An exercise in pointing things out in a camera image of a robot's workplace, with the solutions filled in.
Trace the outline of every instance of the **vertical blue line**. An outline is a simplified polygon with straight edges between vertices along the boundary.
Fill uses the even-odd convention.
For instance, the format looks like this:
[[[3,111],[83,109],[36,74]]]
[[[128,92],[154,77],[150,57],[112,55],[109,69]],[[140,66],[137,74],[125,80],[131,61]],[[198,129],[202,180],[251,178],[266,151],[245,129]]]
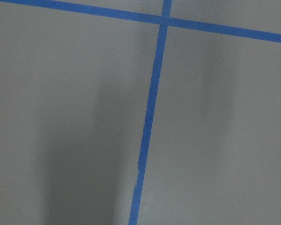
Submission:
[[[162,18],[163,21],[159,26],[158,38],[157,38],[157,47],[156,47],[156,56],[153,64],[153,71],[152,71],[152,78],[151,78],[151,85],[149,90],[149,97],[147,103],[147,111],[145,117],[145,125],[140,145],[140,155],[138,161],[138,178],[136,185],[134,187],[133,198],[132,198],[132,205],[130,211],[130,218],[129,218],[129,225],[137,225],[137,219],[140,210],[140,203],[141,203],[141,193],[142,187],[145,178],[145,170],[148,158],[148,150],[149,150],[149,143],[152,131],[152,124],[153,124],[153,117],[155,111],[155,104],[157,98],[157,91],[159,85],[159,78],[163,63],[163,53],[165,48],[165,41],[168,32],[168,18],[170,17],[170,8],[171,8],[172,0],[164,0],[163,1],[163,12]]]

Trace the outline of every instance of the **blue tape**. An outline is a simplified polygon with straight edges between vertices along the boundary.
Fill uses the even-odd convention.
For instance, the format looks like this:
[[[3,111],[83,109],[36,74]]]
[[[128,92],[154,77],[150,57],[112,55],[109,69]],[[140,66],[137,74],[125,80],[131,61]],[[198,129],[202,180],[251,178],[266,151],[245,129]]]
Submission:
[[[144,183],[146,164],[148,158],[148,150],[149,143],[152,131],[153,117],[155,111],[155,104],[157,98],[157,91],[159,85],[159,78],[163,63],[163,53],[165,48],[165,41],[168,32],[168,25],[166,21],[170,16],[170,8],[171,8],[172,0],[164,0],[163,1],[163,12],[162,18],[165,21],[165,24],[162,22],[159,27],[158,38],[157,38],[157,47],[156,47],[156,56],[153,64],[151,85],[149,90],[149,97],[147,103],[147,111],[145,117],[145,125],[140,145],[140,155],[138,162],[138,178],[133,192],[132,205],[130,211],[129,225],[136,225],[138,214],[140,210],[141,203],[141,193],[142,187]]]
[[[170,7],[167,7],[167,1],[165,1],[165,11],[163,10],[163,15],[149,15],[143,13],[135,13],[124,10],[95,7],[95,6],[86,6],[62,1],[54,0],[0,0],[2,2],[10,2],[21,5],[37,6],[43,8],[51,8],[57,10],[64,10],[70,12],[91,14],[106,16],[117,19],[132,20],[144,23],[153,23],[153,24],[167,24],[172,27],[180,27],[191,30],[201,30],[212,33],[227,34],[245,38],[253,38],[265,41],[279,42],[281,43],[281,34],[264,32],[258,30],[243,29],[237,27],[223,26],[212,23],[197,22],[190,20],[182,20],[176,18],[169,18],[170,16]]]
[[[110,9],[95,6],[86,6],[69,2],[54,0],[0,0],[21,5],[36,6],[42,8],[51,8],[69,12],[106,16],[117,19],[132,20],[144,23],[160,24],[161,17],[158,15],[149,15],[144,13],[135,13],[118,9]]]

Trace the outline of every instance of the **concrete floor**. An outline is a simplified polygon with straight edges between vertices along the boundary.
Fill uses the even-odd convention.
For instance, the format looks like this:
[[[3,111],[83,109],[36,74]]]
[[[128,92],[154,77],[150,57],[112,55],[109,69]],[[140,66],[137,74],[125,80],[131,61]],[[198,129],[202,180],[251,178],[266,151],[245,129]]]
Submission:
[[[281,33],[281,1],[171,16]],[[0,225],[128,224],[158,28],[0,2]],[[280,43],[169,28],[138,224],[281,225]]]

